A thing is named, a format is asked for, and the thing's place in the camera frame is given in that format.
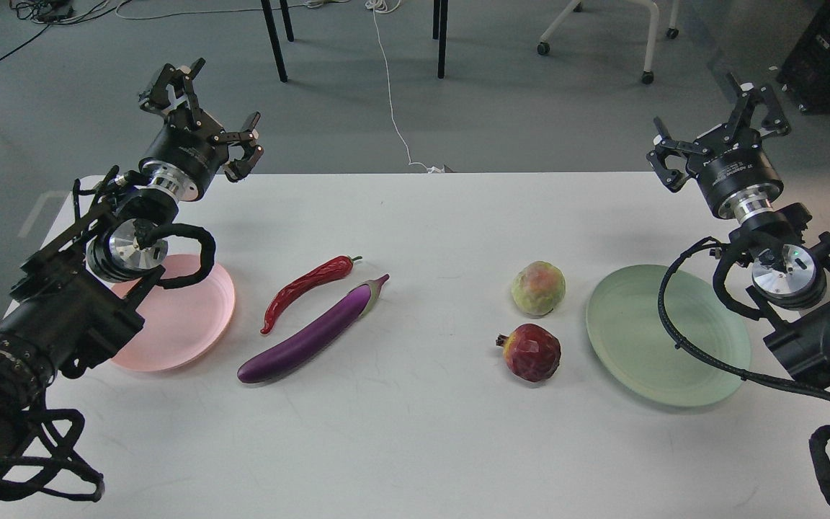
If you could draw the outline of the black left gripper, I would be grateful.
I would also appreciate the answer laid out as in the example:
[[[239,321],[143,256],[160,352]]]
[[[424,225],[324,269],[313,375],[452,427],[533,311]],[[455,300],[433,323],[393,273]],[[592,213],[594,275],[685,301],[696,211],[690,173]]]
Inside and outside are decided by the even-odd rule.
[[[161,116],[166,124],[138,170],[147,177],[148,188],[162,191],[178,203],[201,200],[219,171],[230,182],[244,180],[264,154],[258,143],[260,112],[250,112],[240,131],[220,129],[207,141],[189,131],[204,127],[203,109],[193,84],[204,65],[202,57],[180,68],[165,63],[138,95],[139,108]]]

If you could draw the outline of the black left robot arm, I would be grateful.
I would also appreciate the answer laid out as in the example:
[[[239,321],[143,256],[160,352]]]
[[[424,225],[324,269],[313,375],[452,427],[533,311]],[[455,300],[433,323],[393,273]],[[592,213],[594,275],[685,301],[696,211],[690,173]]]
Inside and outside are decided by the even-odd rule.
[[[10,293],[17,307],[0,323],[0,500],[102,498],[104,477],[76,452],[84,417],[48,408],[48,388],[57,374],[76,380],[128,345],[152,289],[210,276],[216,241],[178,223],[179,205],[203,198],[217,173],[243,180],[264,151],[259,112],[227,131],[201,108],[193,82],[204,65],[159,69],[139,95],[140,108],[164,121],[146,156],[93,188],[74,187],[74,198],[92,197],[88,211],[73,208],[71,226],[21,266]]]

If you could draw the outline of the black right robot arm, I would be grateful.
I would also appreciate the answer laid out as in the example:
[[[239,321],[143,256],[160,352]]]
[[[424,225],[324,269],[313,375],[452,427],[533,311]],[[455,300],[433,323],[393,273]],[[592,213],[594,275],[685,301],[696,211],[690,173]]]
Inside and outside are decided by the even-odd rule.
[[[775,209],[783,184],[763,149],[763,140],[787,135],[790,123],[768,84],[742,83],[726,76],[735,96],[728,119],[692,141],[669,135],[656,118],[648,161],[669,191],[696,181],[712,216],[738,226],[728,242],[706,237],[686,249],[660,280],[656,308],[675,348],[710,367],[778,391],[830,402],[830,233],[816,245],[803,239],[811,214],[804,204]],[[685,337],[666,311],[666,289],[685,260],[709,251],[718,261],[712,289],[726,309],[768,321],[767,349],[786,369],[778,378],[737,368],[712,357]],[[809,440],[811,463],[821,495],[830,507],[830,426]]]

